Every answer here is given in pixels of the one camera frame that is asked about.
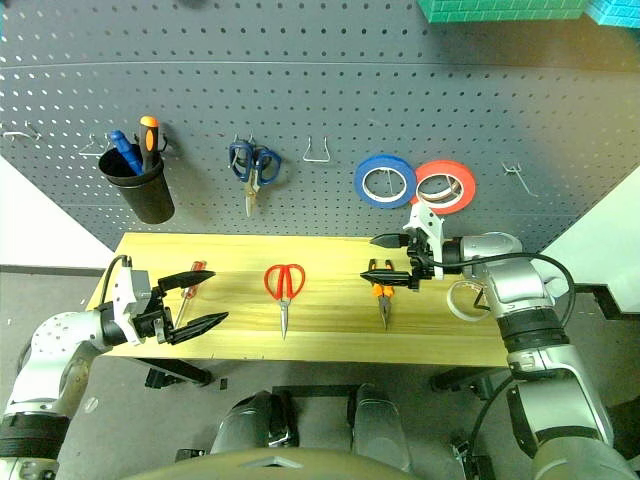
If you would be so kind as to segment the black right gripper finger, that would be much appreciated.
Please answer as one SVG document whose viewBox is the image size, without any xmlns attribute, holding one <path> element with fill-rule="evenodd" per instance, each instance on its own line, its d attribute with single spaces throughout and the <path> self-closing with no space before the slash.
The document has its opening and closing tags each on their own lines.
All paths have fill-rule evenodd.
<svg viewBox="0 0 640 480">
<path fill-rule="evenodd" d="M 405 233 L 385 233 L 373 237 L 369 243 L 383 248 L 402 248 L 409 245 L 410 236 Z"/>
<path fill-rule="evenodd" d="M 382 286 L 415 288 L 415 281 L 412 275 L 406 271 L 373 269 L 362 272 L 360 277 L 370 283 Z"/>
</svg>

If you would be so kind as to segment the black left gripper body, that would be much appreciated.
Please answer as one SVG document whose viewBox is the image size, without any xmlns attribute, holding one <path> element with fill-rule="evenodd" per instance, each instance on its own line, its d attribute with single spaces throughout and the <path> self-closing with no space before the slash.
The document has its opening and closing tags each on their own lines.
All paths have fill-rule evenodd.
<svg viewBox="0 0 640 480">
<path fill-rule="evenodd" d="M 170 308 L 164 305 L 165 296 L 164 290 L 153 287 L 145 310 L 133 319 L 135 332 L 142 342 L 152 337 L 155 337 L 159 344 L 171 343 L 174 340 L 172 314 Z"/>
</svg>

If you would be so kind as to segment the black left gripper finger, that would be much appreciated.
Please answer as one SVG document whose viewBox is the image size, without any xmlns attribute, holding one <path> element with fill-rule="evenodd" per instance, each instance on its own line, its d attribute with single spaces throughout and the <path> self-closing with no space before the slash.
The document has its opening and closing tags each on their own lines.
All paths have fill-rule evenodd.
<svg viewBox="0 0 640 480">
<path fill-rule="evenodd" d="M 162 277 L 158 280 L 158 288 L 166 292 L 173 289 L 188 289 L 199 285 L 207 279 L 215 276 L 210 270 L 190 270 Z"/>
<path fill-rule="evenodd" d="M 203 335 L 222 323 L 228 315 L 228 312 L 204 315 L 188 322 L 183 327 L 173 329 L 169 332 L 169 344 L 177 345 Z"/>
</svg>

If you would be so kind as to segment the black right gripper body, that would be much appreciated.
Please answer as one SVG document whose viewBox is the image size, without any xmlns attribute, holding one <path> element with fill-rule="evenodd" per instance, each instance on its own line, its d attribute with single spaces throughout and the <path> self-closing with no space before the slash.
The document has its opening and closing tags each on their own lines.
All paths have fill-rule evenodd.
<svg viewBox="0 0 640 480">
<path fill-rule="evenodd" d="M 432 249 L 425 234 L 410 235 L 407 245 L 407 256 L 411 266 L 409 288 L 418 291 L 422 280 L 434 277 Z"/>
</svg>

